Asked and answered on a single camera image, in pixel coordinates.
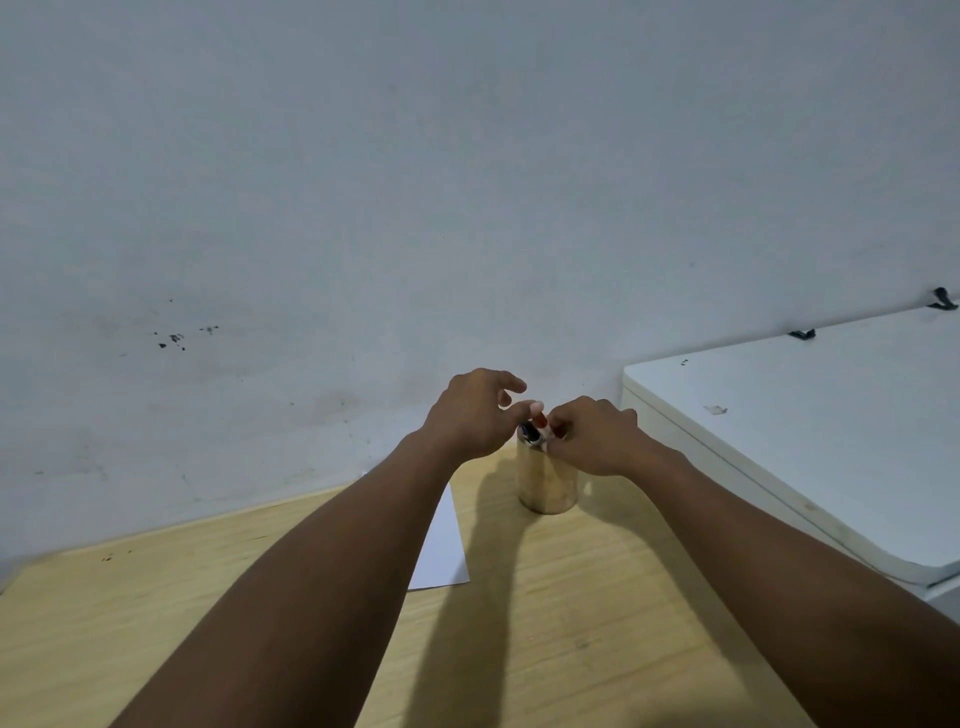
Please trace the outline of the person's right hand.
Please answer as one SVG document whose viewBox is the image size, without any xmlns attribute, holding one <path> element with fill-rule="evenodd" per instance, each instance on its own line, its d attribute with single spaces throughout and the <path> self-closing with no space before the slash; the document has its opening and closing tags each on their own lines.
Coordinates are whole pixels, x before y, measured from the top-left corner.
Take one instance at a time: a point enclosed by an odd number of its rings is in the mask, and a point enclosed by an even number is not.
<svg viewBox="0 0 960 728">
<path fill-rule="evenodd" d="M 607 399 L 579 396 L 552 409 L 547 424 L 547 455 L 591 476 L 634 480 L 669 459 L 667 448 L 639 428 L 635 410 Z"/>
</svg>

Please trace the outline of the person's left hand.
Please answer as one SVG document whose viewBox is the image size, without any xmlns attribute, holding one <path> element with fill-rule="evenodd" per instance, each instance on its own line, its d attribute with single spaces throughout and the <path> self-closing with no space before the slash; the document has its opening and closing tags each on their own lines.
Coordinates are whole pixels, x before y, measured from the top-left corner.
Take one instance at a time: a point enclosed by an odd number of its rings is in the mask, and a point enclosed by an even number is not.
<svg viewBox="0 0 960 728">
<path fill-rule="evenodd" d="M 522 399 L 527 384 L 507 370 L 478 368 L 456 374 L 429 410 L 420 430 L 431 447 L 456 465 L 499 450 L 515 434 L 501 428 L 501 407 Z"/>
</svg>

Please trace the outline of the person's right forearm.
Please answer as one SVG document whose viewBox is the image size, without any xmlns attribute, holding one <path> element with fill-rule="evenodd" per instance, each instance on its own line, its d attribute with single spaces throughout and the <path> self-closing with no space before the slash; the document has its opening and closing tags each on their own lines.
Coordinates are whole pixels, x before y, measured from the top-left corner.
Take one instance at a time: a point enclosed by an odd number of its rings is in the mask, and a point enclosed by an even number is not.
<svg viewBox="0 0 960 728">
<path fill-rule="evenodd" d="M 960 728 L 960 625 L 677 451 L 623 473 L 819 728 Z"/>
</svg>

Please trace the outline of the person's left forearm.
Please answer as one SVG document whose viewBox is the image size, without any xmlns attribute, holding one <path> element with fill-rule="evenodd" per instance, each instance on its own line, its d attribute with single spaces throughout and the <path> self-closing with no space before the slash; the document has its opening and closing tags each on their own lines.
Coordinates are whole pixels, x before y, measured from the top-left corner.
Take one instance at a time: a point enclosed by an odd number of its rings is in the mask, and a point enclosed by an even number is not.
<svg viewBox="0 0 960 728">
<path fill-rule="evenodd" d="M 109 728 L 353 728 L 441 496 L 481 456 L 405 437 L 257 559 Z"/>
</svg>

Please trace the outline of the gold metal pen holder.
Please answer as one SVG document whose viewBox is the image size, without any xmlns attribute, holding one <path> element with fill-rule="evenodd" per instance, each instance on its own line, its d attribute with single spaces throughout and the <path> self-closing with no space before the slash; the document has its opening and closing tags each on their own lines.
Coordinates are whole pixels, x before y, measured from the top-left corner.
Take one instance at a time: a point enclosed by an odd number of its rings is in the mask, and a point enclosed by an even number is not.
<svg viewBox="0 0 960 728">
<path fill-rule="evenodd" d="M 570 511 L 579 495 L 579 471 L 546 453 L 546 442 L 539 447 L 524 443 L 516 432 L 516 482 L 520 503 L 534 514 L 552 516 Z"/>
</svg>

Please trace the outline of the white paper sheet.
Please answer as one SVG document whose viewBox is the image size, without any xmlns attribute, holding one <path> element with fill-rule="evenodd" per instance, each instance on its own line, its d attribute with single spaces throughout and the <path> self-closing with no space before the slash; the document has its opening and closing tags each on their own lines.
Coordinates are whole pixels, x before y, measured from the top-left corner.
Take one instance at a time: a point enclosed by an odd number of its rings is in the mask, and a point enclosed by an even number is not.
<svg viewBox="0 0 960 728">
<path fill-rule="evenodd" d="M 440 496 L 408 592 L 468 583 L 470 575 L 450 484 Z"/>
</svg>

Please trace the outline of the white chest appliance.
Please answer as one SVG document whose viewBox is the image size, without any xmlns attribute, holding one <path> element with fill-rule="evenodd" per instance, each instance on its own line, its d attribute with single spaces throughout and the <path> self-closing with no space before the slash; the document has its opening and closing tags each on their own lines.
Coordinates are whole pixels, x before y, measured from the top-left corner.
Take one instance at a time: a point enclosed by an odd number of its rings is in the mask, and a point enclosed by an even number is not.
<svg viewBox="0 0 960 728">
<path fill-rule="evenodd" d="M 960 625 L 960 310 L 636 363 L 621 404 L 744 501 Z"/>
</svg>

